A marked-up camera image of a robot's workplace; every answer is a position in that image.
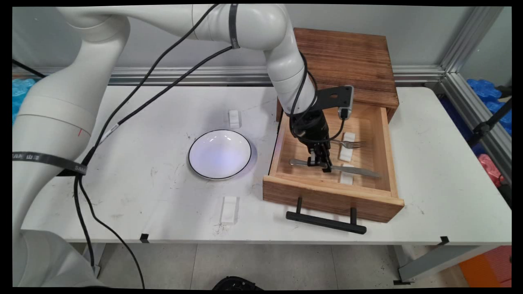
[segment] white foam holder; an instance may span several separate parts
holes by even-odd
[[[238,197],[223,197],[221,224],[233,225],[238,221],[238,208],[240,199]]]
[[[229,126],[231,129],[239,129],[241,127],[240,112],[236,109],[229,110]]]
[[[356,134],[351,132],[343,133],[343,141],[355,142]],[[341,146],[339,149],[339,160],[350,162],[353,157],[353,150]]]
[[[352,164],[344,163],[342,166],[354,167]],[[340,172],[339,182],[341,184],[352,185],[354,182],[354,174]]]

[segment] gray wall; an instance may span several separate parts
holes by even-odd
[[[393,65],[437,65],[472,7],[287,4],[295,27],[386,36]],[[148,67],[178,38],[130,19],[131,35],[117,66]],[[13,58],[33,67],[65,67],[76,56],[79,36],[53,7],[13,7]],[[192,66],[227,47],[186,40],[160,67]],[[264,66],[261,52],[238,49],[206,66]]]
[[[464,78],[512,84],[512,7],[505,7],[460,71]]]

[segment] bowl rim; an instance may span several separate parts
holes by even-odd
[[[197,171],[197,170],[192,166],[192,164],[191,164],[191,157],[190,157],[190,156],[191,156],[192,146],[193,146],[193,145],[194,145],[194,144],[195,144],[195,143],[196,143],[196,142],[197,142],[201,137],[205,136],[205,135],[208,134],[208,133],[212,133],[212,132],[216,132],[216,131],[228,131],[228,132],[237,133],[238,135],[242,136],[243,139],[245,139],[245,141],[247,142],[247,144],[249,144],[249,151],[250,151],[250,152],[249,152],[249,159],[247,160],[247,163],[245,163],[245,165],[244,165],[244,166],[243,166],[239,171],[237,171],[235,174],[230,175],[230,176],[227,176],[227,177],[223,177],[223,178],[211,178],[211,177],[208,177],[208,176],[204,176],[204,175],[198,173],[198,171]],[[238,132],[236,132],[236,131],[233,131],[233,130],[218,129],[218,130],[208,131],[208,132],[202,134],[201,136],[197,137],[196,140],[194,140],[194,142],[191,144],[191,147],[189,148],[189,152],[187,153],[187,160],[189,161],[189,166],[191,167],[191,169],[192,169],[193,171],[195,171],[195,173],[197,173],[198,175],[200,175],[200,176],[202,176],[202,177],[204,177],[204,178],[207,178],[207,179],[228,179],[228,178],[231,178],[231,177],[233,177],[233,176],[239,174],[241,171],[243,171],[243,169],[245,169],[245,167],[246,167],[246,166],[249,164],[249,162],[251,161],[251,157],[252,157],[252,156],[253,156],[253,148],[251,147],[251,143],[249,142],[249,140],[247,140],[247,138],[246,138],[244,135],[242,135],[242,134],[240,134],[240,133],[238,133]]]

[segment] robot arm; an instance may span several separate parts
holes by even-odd
[[[13,126],[13,151],[78,158],[87,147],[112,69],[129,36],[127,17],[181,36],[209,7],[195,4],[59,8],[82,36],[82,46],[73,64],[44,78],[29,91]],[[217,6],[190,38],[230,43],[230,9],[231,4]],[[285,6],[240,4],[235,23],[235,41],[240,47],[264,51],[269,77],[284,111],[290,113],[304,64]],[[313,97],[314,87],[307,78],[295,113],[303,112]],[[38,192],[60,171],[61,168],[49,164],[13,161],[13,285],[43,285],[59,275],[67,277],[63,274],[68,269],[88,266],[85,260],[71,263],[82,257],[75,255],[72,248],[57,246],[55,236],[37,237],[20,230]],[[28,258],[40,255],[50,258]],[[70,276],[65,280],[73,282]]]

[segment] gray floor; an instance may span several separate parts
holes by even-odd
[[[226,276],[239,276],[264,290],[328,290],[468,287],[459,266],[408,286],[398,280],[391,246],[129,244],[156,289],[212,289]],[[132,257],[121,244],[107,244],[99,279],[109,287],[140,288]]]

